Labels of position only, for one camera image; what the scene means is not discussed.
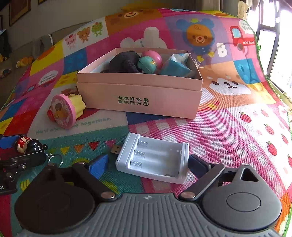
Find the white battery charger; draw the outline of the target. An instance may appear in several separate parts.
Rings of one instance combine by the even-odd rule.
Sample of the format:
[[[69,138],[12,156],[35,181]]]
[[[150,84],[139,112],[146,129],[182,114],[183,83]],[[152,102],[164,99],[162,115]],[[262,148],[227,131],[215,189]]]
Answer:
[[[152,180],[183,184],[188,174],[189,143],[177,143],[128,133],[123,145],[114,145],[120,172]]]

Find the yellow pudding cup toy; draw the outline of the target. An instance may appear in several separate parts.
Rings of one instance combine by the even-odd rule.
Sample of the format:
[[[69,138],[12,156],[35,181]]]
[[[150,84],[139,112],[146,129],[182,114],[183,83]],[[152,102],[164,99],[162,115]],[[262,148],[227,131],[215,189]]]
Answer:
[[[86,104],[80,94],[58,94],[52,98],[51,112],[55,122],[64,129],[72,128],[83,115]]]

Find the blue white plastic bag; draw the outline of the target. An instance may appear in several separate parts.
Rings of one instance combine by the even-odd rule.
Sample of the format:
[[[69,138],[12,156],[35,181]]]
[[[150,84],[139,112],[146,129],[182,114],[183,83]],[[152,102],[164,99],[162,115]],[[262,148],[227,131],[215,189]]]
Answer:
[[[194,78],[195,71],[187,66],[190,53],[172,54],[159,71],[160,75]]]

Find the black plush cat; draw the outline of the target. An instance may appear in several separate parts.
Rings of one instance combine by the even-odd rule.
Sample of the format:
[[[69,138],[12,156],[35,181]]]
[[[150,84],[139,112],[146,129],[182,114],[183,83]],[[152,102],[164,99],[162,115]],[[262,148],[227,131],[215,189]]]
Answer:
[[[138,68],[140,58],[133,50],[120,52],[111,59],[108,69],[102,73],[142,73],[142,69]]]

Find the pink teal toy figure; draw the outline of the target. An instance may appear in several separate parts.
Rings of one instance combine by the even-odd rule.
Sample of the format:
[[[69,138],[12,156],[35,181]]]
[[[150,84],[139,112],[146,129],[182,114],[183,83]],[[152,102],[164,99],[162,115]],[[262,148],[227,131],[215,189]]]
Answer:
[[[146,74],[154,74],[162,65],[162,57],[153,50],[144,51],[137,63],[138,68]]]

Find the pink cardboard box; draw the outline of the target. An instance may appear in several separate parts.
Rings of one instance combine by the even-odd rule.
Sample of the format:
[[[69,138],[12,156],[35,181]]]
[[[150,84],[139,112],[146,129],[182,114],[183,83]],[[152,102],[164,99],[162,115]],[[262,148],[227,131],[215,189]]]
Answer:
[[[88,108],[195,118],[203,79],[191,56],[186,61],[194,72],[190,78],[108,72],[111,59],[126,51],[115,48],[77,73],[78,92]]]

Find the grey neck pillow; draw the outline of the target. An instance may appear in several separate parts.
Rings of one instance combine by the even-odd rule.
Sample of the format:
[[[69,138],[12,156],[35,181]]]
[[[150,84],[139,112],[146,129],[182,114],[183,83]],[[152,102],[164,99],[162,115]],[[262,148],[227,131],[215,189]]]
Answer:
[[[46,34],[40,37],[42,52],[47,51],[53,46],[53,38],[51,34]]]

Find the framed wall picture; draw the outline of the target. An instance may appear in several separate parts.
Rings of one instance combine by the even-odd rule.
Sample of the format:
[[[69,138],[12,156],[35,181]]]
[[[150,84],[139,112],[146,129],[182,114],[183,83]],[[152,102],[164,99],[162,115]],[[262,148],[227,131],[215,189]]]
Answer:
[[[30,0],[12,0],[9,4],[9,19],[11,22],[15,22],[29,12],[30,9]]]

